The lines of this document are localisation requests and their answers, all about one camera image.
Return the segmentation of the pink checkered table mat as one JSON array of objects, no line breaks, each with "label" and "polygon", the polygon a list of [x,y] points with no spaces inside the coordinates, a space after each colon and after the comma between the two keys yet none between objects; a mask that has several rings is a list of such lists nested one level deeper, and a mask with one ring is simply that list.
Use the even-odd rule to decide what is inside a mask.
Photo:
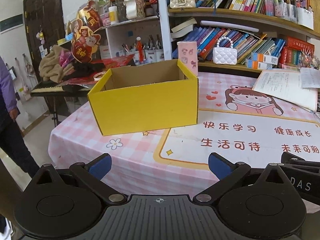
[{"label": "pink checkered table mat", "polygon": [[255,80],[199,74],[199,116],[193,126],[104,137],[89,104],[57,128],[48,152],[57,168],[112,157],[103,181],[126,194],[195,195],[217,181],[208,168],[216,152],[263,168],[284,151],[319,161],[317,116],[289,102],[250,91]]}]

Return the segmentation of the person in purple jacket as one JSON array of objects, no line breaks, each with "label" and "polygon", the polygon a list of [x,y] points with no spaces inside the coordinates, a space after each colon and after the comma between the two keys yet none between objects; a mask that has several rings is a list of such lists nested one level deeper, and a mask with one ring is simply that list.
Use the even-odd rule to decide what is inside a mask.
[{"label": "person in purple jacket", "polygon": [[1,149],[23,172],[34,177],[40,167],[24,143],[16,122],[19,113],[11,75],[1,60]]}]

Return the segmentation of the open workbook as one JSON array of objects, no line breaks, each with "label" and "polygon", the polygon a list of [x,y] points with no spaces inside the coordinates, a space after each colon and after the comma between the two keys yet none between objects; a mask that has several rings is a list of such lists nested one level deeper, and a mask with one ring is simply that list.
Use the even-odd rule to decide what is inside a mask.
[{"label": "open workbook", "polygon": [[300,73],[296,71],[263,70],[252,90],[293,103],[313,112],[317,110],[317,89],[303,88]]}]

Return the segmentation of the white tape roll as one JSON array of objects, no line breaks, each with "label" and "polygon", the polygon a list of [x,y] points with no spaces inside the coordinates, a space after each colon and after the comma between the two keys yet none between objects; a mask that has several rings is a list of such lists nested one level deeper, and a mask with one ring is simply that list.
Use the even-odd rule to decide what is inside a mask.
[{"label": "white tape roll", "polygon": [[93,76],[94,81],[99,81],[106,74],[106,72],[99,72]]}]

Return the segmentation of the loose printed paper sheet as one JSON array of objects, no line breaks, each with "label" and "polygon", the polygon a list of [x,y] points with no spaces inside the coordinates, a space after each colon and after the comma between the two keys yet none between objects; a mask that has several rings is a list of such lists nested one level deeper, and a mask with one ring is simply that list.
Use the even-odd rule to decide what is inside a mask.
[{"label": "loose printed paper sheet", "polygon": [[320,70],[314,68],[301,68],[300,77],[302,88],[320,88]]}]

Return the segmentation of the electric keyboard piano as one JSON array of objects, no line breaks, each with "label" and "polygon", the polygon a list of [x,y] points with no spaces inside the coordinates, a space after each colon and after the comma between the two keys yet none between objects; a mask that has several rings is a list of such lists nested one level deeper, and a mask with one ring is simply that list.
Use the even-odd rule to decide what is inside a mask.
[{"label": "electric keyboard piano", "polygon": [[63,97],[85,97],[93,85],[61,85],[53,81],[41,81],[31,91],[31,96],[63,96]]}]

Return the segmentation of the yellow cardboard box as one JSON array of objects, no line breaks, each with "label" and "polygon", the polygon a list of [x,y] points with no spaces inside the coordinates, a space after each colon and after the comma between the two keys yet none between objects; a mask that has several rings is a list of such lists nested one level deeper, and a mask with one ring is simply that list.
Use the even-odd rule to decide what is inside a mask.
[{"label": "yellow cardboard box", "polygon": [[87,96],[103,136],[197,123],[199,80],[180,60],[109,69]]}]

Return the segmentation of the black plush cloth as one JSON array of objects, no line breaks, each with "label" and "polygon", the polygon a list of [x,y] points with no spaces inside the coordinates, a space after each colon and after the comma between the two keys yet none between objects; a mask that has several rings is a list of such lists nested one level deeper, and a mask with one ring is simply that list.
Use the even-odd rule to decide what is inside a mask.
[{"label": "black plush cloth", "polygon": [[102,72],[105,69],[105,65],[103,63],[75,62],[73,68],[76,74],[91,75],[92,73]]}]

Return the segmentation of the orange blue medicine box lower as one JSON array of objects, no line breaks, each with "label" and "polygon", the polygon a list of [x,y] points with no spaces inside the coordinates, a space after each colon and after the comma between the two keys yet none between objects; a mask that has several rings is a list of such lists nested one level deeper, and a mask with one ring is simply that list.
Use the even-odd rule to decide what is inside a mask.
[{"label": "orange blue medicine box lower", "polygon": [[247,68],[260,70],[267,70],[273,68],[273,64],[271,64],[271,61],[269,59],[267,59],[266,61],[254,61],[252,59],[246,59],[245,65]]}]

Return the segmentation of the orange blue medicine box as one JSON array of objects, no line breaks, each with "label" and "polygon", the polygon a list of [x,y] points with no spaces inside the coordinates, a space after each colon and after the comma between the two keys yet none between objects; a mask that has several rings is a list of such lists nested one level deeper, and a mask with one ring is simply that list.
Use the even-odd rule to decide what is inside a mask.
[{"label": "orange blue medicine box", "polygon": [[253,61],[258,61],[266,64],[277,65],[278,58],[276,56],[260,54],[260,53],[251,53],[251,58]]},{"label": "orange blue medicine box", "polygon": [[269,59],[267,59],[266,61],[254,61],[252,59],[246,59],[245,65],[247,68],[260,70],[267,70],[273,68],[273,64],[271,64],[271,61]]}]

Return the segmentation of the beige blanket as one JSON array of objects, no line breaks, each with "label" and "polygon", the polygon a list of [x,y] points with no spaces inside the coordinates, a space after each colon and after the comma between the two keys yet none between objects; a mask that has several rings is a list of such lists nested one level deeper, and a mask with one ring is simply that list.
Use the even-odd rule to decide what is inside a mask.
[{"label": "beige blanket", "polygon": [[60,83],[65,76],[75,71],[73,60],[73,55],[68,49],[54,45],[40,62],[40,77],[43,81]]}]

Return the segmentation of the white quilted pearl purse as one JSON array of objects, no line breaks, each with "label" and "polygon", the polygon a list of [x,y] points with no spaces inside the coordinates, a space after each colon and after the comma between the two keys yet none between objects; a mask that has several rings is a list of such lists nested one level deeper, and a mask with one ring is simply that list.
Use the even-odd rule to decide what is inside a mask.
[{"label": "white quilted pearl purse", "polygon": [[[230,42],[230,46],[221,47],[220,43],[223,40],[228,40]],[[216,47],[213,48],[213,63],[236,65],[237,57],[238,57],[238,52],[235,48],[233,48],[233,41],[228,37],[219,38],[217,41]]]}]

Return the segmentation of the orange blue medicine box upper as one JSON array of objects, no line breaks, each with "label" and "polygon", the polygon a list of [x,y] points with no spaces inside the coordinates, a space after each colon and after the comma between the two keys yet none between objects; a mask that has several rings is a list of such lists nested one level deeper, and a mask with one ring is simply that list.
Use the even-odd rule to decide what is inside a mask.
[{"label": "orange blue medicine box upper", "polygon": [[266,64],[277,65],[278,58],[276,56],[260,54],[260,53],[251,53],[251,58],[253,61],[258,61]]}]

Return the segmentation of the red dictionary books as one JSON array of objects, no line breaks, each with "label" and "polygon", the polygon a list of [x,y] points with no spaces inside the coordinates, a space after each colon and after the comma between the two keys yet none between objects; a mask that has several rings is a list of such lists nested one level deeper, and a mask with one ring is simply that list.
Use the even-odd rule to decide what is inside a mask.
[{"label": "red dictionary books", "polygon": [[287,65],[297,67],[302,52],[310,53],[313,55],[315,46],[309,42],[303,41],[298,38],[281,35],[280,38],[285,41],[284,46],[280,52],[280,65]]}]

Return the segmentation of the pink cylindrical pen holder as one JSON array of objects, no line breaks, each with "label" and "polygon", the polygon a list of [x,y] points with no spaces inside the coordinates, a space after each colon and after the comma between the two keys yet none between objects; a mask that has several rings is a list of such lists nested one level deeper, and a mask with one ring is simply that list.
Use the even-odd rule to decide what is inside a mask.
[{"label": "pink cylindrical pen holder", "polygon": [[180,41],[177,43],[178,59],[195,75],[198,76],[198,57],[196,41]]}]

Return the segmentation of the red hanging tassel ornament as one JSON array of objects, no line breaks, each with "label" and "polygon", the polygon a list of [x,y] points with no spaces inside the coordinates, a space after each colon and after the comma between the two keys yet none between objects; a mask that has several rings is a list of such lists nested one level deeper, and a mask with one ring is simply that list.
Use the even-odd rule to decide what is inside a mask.
[{"label": "red hanging tassel ornament", "polygon": [[139,52],[139,63],[143,64],[143,62],[144,62],[144,51],[143,51],[143,46],[142,46],[142,43],[141,43],[141,37],[140,36],[137,36],[137,38],[136,38],[136,49]]}]

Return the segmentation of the red fortune god decoration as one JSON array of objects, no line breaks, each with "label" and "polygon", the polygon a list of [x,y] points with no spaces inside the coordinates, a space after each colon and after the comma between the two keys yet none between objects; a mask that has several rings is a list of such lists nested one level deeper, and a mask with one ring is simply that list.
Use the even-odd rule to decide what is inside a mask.
[{"label": "red fortune god decoration", "polygon": [[97,52],[101,35],[97,31],[103,26],[95,0],[89,0],[77,12],[72,26],[71,52],[81,63],[89,63]]}]

